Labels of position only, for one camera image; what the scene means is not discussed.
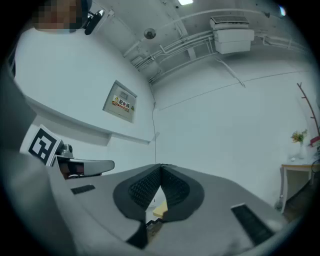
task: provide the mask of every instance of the white ceiling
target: white ceiling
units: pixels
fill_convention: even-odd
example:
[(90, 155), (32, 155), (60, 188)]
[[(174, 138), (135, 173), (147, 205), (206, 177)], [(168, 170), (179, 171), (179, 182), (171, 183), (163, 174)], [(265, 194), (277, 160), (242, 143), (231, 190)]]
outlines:
[[(181, 6), (178, 0), (94, 0), (91, 11), (96, 12), (101, 9), (104, 9), (106, 13), (94, 31), (95, 37), (102, 41), (109, 41), (122, 54), (142, 40), (126, 56), (129, 61), (138, 56), (148, 57), (159, 51), (160, 45), (165, 47), (178, 40), (181, 33), (182, 38), (185, 38), (210, 30), (209, 21), (213, 13), (196, 15), (176, 23), (169, 23), (184, 16), (215, 9), (246, 9), (262, 12), (259, 14), (224, 11), (215, 12), (214, 15), (243, 15), (255, 32), (260, 31), (271, 36), (293, 37), (297, 41), (300, 40), (289, 18), (279, 18), (281, 17), (279, 7), (266, 0), (193, 0), (192, 4), (184, 6)], [(152, 40), (144, 38), (144, 31), (148, 28), (156, 30), (156, 37)], [(258, 38), (254, 44), (260, 44), (260, 41)], [(165, 56), (159, 57), (140, 72), (148, 79), (159, 72), (166, 72), (193, 60), (194, 57), (198, 58), (206, 54), (208, 54), (206, 45), (194, 47), (161, 63), (160, 60)]]

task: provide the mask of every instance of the wire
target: wire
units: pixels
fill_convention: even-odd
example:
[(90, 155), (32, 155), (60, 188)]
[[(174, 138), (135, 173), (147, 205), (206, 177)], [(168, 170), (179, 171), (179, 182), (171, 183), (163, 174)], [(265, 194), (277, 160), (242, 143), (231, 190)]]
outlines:
[(154, 131), (154, 160), (155, 160), (155, 164), (157, 164), (157, 139), (156, 139), (156, 126), (155, 126), (155, 120), (154, 120), (154, 111), (156, 109), (156, 98), (154, 96), (154, 92), (152, 91), (152, 87), (150, 83), (149, 83), (149, 87), (154, 100), (153, 110), (152, 110), (152, 123), (153, 123), (153, 131)]
[(156, 143), (157, 138), (156, 138), (156, 127), (155, 127), (155, 120), (154, 120), (155, 108), (156, 108), (156, 102), (154, 102), (154, 106), (152, 110), (152, 122), (153, 122), (153, 130), (154, 130), (154, 159), (155, 159), (155, 164), (157, 164), (157, 143)]
[(315, 160), (315, 161), (311, 164), (311, 172), (312, 172), (313, 174), (315, 174), (315, 173), (318, 172), (318, 171), (314, 171), (313, 167), (314, 167), (315, 163), (316, 163), (316, 162), (319, 162), (319, 161), (320, 161), (320, 159), (317, 159), (317, 160)]

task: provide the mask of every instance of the black rubber pad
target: black rubber pad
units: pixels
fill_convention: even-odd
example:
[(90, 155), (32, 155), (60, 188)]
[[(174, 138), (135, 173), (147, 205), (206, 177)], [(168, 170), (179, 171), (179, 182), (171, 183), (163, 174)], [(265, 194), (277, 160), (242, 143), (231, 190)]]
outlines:
[(90, 184), (90, 185), (71, 188), (71, 191), (72, 191), (72, 193), (74, 193), (76, 195), (76, 194), (84, 193), (84, 192), (94, 190), (94, 189), (95, 189), (95, 186)]
[(231, 211), (255, 246), (266, 241), (274, 233), (245, 204), (231, 208)]

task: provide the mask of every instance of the vase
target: vase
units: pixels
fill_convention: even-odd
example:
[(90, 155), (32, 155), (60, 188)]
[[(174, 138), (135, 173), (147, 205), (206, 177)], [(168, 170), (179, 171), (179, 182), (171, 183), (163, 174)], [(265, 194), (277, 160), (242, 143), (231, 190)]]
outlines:
[(300, 141), (300, 150), (298, 154), (298, 158), (305, 159), (307, 157), (307, 150), (303, 141)]

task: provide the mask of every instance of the black mesh panel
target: black mesh panel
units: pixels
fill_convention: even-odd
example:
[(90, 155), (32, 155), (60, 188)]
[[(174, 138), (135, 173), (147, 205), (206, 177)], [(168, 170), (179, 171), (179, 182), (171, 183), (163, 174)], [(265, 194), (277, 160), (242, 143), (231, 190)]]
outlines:
[(190, 193), (190, 187), (185, 181), (164, 169), (162, 170), (161, 178), (161, 188), (165, 194), (168, 209), (187, 198)]
[(129, 187), (131, 199), (146, 210), (161, 184), (161, 169), (154, 170)]

